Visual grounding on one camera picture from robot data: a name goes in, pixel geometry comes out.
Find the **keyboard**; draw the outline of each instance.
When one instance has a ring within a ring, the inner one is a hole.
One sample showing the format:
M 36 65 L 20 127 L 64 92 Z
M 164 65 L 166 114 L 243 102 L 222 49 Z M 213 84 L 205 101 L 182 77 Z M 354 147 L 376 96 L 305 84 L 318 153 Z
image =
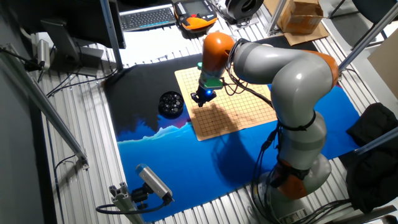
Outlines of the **keyboard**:
M 137 11 L 121 12 L 120 18 L 123 31 L 151 29 L 174 24 L 176 22 L 170 5 L 154 8 L 155 9 L 148 8 L 146 11 L 141 9 Z

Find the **grid board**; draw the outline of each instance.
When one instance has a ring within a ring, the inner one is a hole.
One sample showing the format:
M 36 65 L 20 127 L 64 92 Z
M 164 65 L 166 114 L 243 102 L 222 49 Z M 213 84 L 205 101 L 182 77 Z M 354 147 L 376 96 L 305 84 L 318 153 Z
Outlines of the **grid board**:
M 248 91 L 228 96 L 224 89 L 217 90 L 217 97 L 200 108 L 190 95 L 198 89 L 200 70 L 196 67 L 179 70 L 175 72 L 175 77 L 199 141 L 276 120 L 275 111 Z M 226 83 L 232 83 L 226 72 L 223 77 Z M 248 87 L 270 99 L 267 85 L 248 84 Z

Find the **monitor stand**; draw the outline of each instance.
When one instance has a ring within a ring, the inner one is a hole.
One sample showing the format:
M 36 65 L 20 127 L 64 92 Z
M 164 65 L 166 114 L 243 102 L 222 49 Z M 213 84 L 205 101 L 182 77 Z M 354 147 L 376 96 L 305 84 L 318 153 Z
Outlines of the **monitor stand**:
M 81 75 L 96 76 L 104 53 L 100 49 L 77 47 L 70 37 L 66 23 L 61 20 L 43 19 L 42 25 L 56 46 L 56 54 L 50 69 Z

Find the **blue backdrop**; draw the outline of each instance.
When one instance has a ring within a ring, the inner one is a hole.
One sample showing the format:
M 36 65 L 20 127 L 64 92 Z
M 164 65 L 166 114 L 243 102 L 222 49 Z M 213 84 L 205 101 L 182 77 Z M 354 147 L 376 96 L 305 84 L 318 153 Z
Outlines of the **blue backdrop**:
M 359 115 L 341 88 L 334 87 L 317 103 L 315 110 L 322 114 L 328 128 L 323 155 L 332 159 L 358 148 L 345 131 Z M 185 123 L 187 116 L 185 112 L 174 121 L 162 121 L 164 118 L 159 117 L 161 123 L 170 122 L 170 126 L 159 128 L 156 133 L 148 131 L 142 122 L 135 133 L 117 136 L 129 190 L 142 186 L 135 169 L 138 164 L 147 164 L 173 192 L 175 202 L 170 206 L 143 214 L 147 222 L 208 202 L 250 182 L 260 147 L 276 126 L 276 122 L 271 122 L 198 141 L 191 122 Z M 273 147 L 265 152 L 263 172 L 273 168 L 276 155 Z M 162 201 L 150 195 L 147 203 L 152 208 Z

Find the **metal grate floor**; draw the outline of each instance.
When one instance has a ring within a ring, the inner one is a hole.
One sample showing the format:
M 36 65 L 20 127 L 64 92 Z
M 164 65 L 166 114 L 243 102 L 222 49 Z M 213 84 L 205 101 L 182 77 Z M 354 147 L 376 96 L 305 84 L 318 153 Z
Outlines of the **metal grate floor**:
M 264 6 L 256 13 L 256 17 L 257 23 L 240 30 L 234 30 L 233 27 L 228 26 L 220 18 L 212 29 L 220 30 L 229 35 L 243 37 L 251 41 L 266 38 L 267 34 L 264 29 L 267 27 L 271 17 Z M 201 53 L 202 37 L 193 36 L 191 39 L 183 39 L 180 31 L 175 26 L 161 29 L 171 30 L 168 33 L 175 34 L 175 38 L 181 39 L 179 45 L 175 46 L 179 50 L 169 53 L 166 57 L 145 62 L 136 62 L 135 64 L 156 63 L 158 61 Z M 320 52 L 333 56 L 338 63 L 346 57 L 332 36 L 316 40 L 315 45 Z M 105 50 L 104 58 L 110 62 L 114 61 L 112 50 L 96 44 L 90 47 Z M 104 63 L 102 69 L 98 71 L 98 77 L 104 77 L 109 73 L 109 64 Z M 68 77 L 66 74 L 52 73 L 51 75 L 44 76 L 43 81 L 40 82 L 40 86 L 44 93 L 48 93 L 65 78 L 68 78 L 66 83 L 71 84 L 93 79 L 92 77 L 75 75 Z M 367 84 L 354 72 L 343 72 L 339 84 L 343 87 L 360 114 L 368 105 L 377 101 Z M 103 215 L 95 211 L 96 206 L 111 203 L 111 195 L 108 192 L 110 185 L 118 185 L 120 182 L 126 181 L 113 131 L 108 102 L 101 82 L 89 82 L 64 89 L 54 97 L 51 97 L 50 101 L 64 122 L 69 126 L 77 141 L 84 147 L 90 164 L 88 170 L 83 170 L 79 167 L 79 163 L 76 163 L 76 159 L 73 158 L 69 162 L 60 165 L 57 170 L 58 180 L 60 181 L 60 201 L 58 201 L 55 190 L 54 173 L 51 173 L 58 222 L 62 223 L 61 205 L 65 223 L 129 223 L 128 219 L 124 216 Z M 43 121 L 44 129 L 48 130 L 45 132 L 45 139 L 49 164 L 52 166 L 58 163 L 58 161 L 72 156 L 73 152 L 68 148 L 52 125 L 48 125 L 44 115 Z M 333 159 L 331 165 L 332 173 L 327 182 L 316 192 L 302 199 L 305 206 L 310 210 L 315 210 L 334 200 L 348 198 L 345 186 L 345 168 L 339 159 Z M 334 217 L 339 217 L 352 211 L 352 208 L 344 208 L 337 213 L 329 215 L 328 219 L 331 220 Z M 253 207 L 248 186 L 245 186 L 211 202 L 179 212 L 155 223 L 235 224 L 266 223 L 266 221 Z

